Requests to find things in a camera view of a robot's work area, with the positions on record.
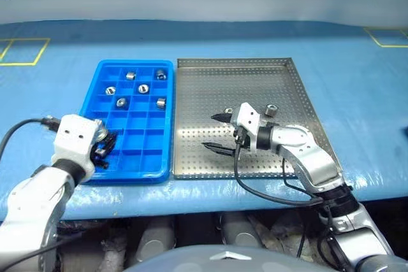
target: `wire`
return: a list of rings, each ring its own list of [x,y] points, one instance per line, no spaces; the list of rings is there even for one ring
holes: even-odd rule
[[[332,212],[330,211],[330,208],[328,206],[326,206],[324,208],[327,212],[327,225],[326,225],[326,229],[324,229],[322,235],[320,235],[319,239],[317,239],[317,252],[319,253],[320,257],[322,258],[322,260],[324,260],[324,262],[331,267],[334,270],[337,270],[336,265],[332,264],[327,257],[325,256],[325,254],[323,253],[323,250],[321,248],[322,242],[325,238],[327,238],[327,234],[330,232],[330,227],[333,224],[333,216],[332,216]]]
[[[12,266],[15,266],[16,264],[19,264],[20,262],[26,261],[27,259],[30,259],[34,256],[43,254],[45,252],[51,251],[57,247],[60,247],[61,245],[66,245],[67,243],[71,243],[72,241],[75,241],[79,238],[81,238],[84,235],[84,232],[80,232],[80,233],[76,233],[73,234],[71,237],[69,238],[65,238],[63,240],[57,241],[55,243],[51,243],[49,245],[47,245],[46,247],[43,248],[39,248],[38,250],[35,250],[33,252],[30,252],[28,254],[25,254],[17,259],[15,259],[14,261],[11,261],[9,263],[7,263],[5,266],[0,268],[0,272],[5,272],[8,269],[10,269]]]
[[[297,186],[294,186],[292,184],[289,184],[286,178],[286,172],[285,172],[285,159],[282,159],[282,175],[283,175],[283,182],[285,183],[286,186],[288,186],[289,188],[295,189],[297,191],[303,192],[304,194],[307,194],[310,197],[316,197],[316,195],[314,195],[311,192],[308,192],[302,188],[299,188]]]
[[[3,156],[4,149],[6,148],[7,142],[9,141],[11,135],[13,135],[13,133],[14,133],[15,131],[17,131],[18,129],[20,129],[23,125],[29,124],[29,123],[31,123],[31,122],[39,122],[39,123],[42,123],[42,122],[43,122],[43,119],[40,119],[40,118],[32,118],[32,119],[23,120],[23,121],[19,122],[18,124],[12,126],[12,127],[10,128],[10,130],[7,131],[7,133],[4,135],[4,137],[3,137],[3,139],[1,140],[1,143],[0,143],[0,160],[1,160],[1,157]]]
[[[262,199],[266,199],[268,201],[285,204],[285,205],[293,205],[297,207],[310,207],[310,206],[315,206],[317,204],[323,203],[323,199],[321,199],[320,197],[315,197],[308,201],[292,201],[292,200],[287,200],[287,199],[281,199],[279,197],[273,197],[268,194],[264,194],[255,189],[250,188],[240,179],[239,174],[238,174],[238,161],[239,161],[240,151],[241,151],[241,144],[237,143],[235,147],[235,156],[234,156],[234,177],[237,183],[239,184],[239,186],[241,186],[247,192],[250,192],[251,194],[254,194],[255,196],[261,197]]]
[[[297,258],[300,258],[301,254],[302,254],[303,246],[304,246],[305,240],[306,240],[306,232],[307,232],[308,228],[309,228],[309,223],[303,225],[303,234],[302,234],[302,238],[300,239],[298,252],[296,253]]]

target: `perforated metal tray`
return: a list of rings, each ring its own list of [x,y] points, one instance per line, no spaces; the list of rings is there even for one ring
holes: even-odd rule
[[[251,104],[263,120],[308,128],[317,144],[339,164],[292,59],[179,59],[173,171],[176,178],[233,176],[232,157],[215,154],[201,143],[210,141],[234,148],[233,128],[210,117],[243,102]],[[267,104],[279,107],[273,119],[264,116]],[[281,165],[278,155],[258,150],[256,155],[241,155],[239,172],[246,178],[281,178]],[[289,163],[286,171],[293,176]]]

